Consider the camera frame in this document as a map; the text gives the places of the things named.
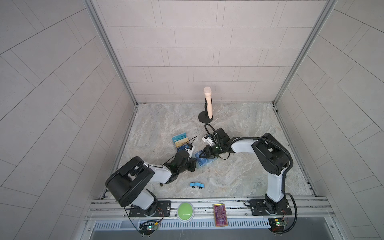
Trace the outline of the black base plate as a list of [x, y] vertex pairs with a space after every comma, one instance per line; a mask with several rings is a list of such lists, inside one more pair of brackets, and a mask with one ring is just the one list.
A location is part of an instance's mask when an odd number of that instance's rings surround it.
[[131, 218], [159, 218], [169, 217], [171, 214], [171, 201], [155, 201], [147, 209], [143, 210], [133, 205], [130, 208], [129, 217]]
[[251, 209], [253, 216], [282, 216], [292, 215], [292, 209], [286, 199], [281, 199], [275, 203], [270, 199], [266, 200], [249, 200], [244, 202], [246, 207]]

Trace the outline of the gold card in stand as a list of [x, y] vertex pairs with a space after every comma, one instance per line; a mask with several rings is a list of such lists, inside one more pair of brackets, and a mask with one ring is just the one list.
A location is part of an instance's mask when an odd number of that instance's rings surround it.
[[175, 146], [176, 146], [176, 148], [179, 148], [179, 147], [185, 145], [188, 142], [189, 142], [189, 139], [188, 138], [184, 138], [184, 139], [181, 139], [179, 141], [176, 141], [175, 142]]

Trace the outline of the green circuit board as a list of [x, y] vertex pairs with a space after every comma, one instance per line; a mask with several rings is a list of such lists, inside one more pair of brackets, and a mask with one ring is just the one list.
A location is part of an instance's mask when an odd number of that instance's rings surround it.
[[139, 228], [141, 231], [156, 231], [160, 225], [159, 221], [146, 221], [140, 224]]
[[284, 231], [285, 227], [287, 226], [287, 223], [283, 219], [268, 219], [270, 224], [270, 231], [271, 232], [282, 232]]

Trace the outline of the black round microphone stand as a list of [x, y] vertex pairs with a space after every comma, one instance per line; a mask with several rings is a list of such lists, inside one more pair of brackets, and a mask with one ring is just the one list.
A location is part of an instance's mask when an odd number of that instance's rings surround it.
[[205, 110], [199, 113], [198, 119], [201, 123], [207, 124], [213, 121], [208, 115], [208, 102], [205, 100]]

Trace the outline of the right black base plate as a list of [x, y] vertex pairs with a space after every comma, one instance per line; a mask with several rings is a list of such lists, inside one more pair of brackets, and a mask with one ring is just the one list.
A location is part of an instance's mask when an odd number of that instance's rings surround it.
[[251, 209], [253, 216], [282, 216], [292, 215], [292, 209], [286, 199], [281, 199], [275, 203], [270, 199], [266, 200], [249, 200], [244, 202], [246, 207]]

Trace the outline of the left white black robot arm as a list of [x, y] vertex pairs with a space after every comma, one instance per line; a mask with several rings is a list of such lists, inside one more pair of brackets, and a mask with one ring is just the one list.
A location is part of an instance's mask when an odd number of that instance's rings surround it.
[[134, 157], [108, 177], [105, 186], [121, 207], [135, 205], [147, 210], [157, 201], [147, 190], [149, 183], [170, 184], [185, 171], [193, 173], [196, 164], [187, 151], [177, 152], [172, 161], [162, 165]]

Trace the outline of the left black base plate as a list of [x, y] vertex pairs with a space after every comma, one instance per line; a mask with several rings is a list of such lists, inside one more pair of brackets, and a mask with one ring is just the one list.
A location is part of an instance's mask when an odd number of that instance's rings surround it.
[[143, 210], [133, 205], [130, 208], [129, 217], [131, 218], [159, 218], [169, 217], [171, 214], [171, 201], [155, 201], [147, 209]]

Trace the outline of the blue toy car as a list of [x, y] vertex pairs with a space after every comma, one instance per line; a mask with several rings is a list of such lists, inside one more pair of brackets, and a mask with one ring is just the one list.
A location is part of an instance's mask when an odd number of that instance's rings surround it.
[[205, 187], [205, 185], [202, 184], [202, 183], [199, 183], [199, 182], [195, 182], [195, 183], [190, 183], [190, 187], [198, 188], [198, 189], [203, 189]]

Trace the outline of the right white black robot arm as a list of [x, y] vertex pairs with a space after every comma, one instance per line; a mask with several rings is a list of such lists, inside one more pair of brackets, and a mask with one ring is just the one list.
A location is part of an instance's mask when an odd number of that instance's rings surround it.
[[270, 133], [261, 137], [230, 138], [223, 129], [207, 133], [202, 138], [208, 144], [201, 159], [219, 158], [222, 154], [253, 153], [268, 172], [266, 199], [275, 203], [285, 198], [286, 174], [293, 167], [289, 151]]

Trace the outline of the right green circuit board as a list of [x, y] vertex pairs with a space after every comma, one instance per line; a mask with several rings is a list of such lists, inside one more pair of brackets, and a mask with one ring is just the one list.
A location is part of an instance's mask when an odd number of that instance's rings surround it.
[[283, 219], [268, 219], [270, 224], [270, 231], [271, 232], [282, 232], [284, 231], [285, 227], [287, 226], [287, 223]]

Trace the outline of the purple patterned card box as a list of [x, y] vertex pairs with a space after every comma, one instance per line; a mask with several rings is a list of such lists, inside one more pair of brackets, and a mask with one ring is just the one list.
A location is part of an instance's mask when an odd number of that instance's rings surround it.
[[225, 204], [214, 204], [215, 227], [227, 227], [228, 219]]

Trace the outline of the green round button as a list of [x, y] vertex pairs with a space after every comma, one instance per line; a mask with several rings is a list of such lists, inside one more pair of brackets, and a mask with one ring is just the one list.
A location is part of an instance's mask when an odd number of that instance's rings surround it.
[[194, 214], [195, 214], [194, 207], [189, 202], [181, 203], [177, 209], [177, 218], [182, 223], [190, 222], [193, 219]]

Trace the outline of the teal card in stand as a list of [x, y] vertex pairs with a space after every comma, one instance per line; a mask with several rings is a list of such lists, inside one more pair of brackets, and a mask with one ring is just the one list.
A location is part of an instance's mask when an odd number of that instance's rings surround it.
[[182, 134], [179, 134], [179, 135], [172, 137], [172, 141], [173, 141], [173, 143], [175, 143], [175, 142], [181, 141], [181, 140], [186, 139], [186, 138], [187, 138], [187, 134], [182, 133]]

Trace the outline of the left green circuit board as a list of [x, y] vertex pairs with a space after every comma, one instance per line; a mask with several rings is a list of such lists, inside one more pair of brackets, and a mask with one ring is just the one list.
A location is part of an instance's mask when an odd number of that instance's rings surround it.
[[146, 221], [140, 224], [139, 228], [141, 231], [156, 231], [160, 225], [159, 221]]

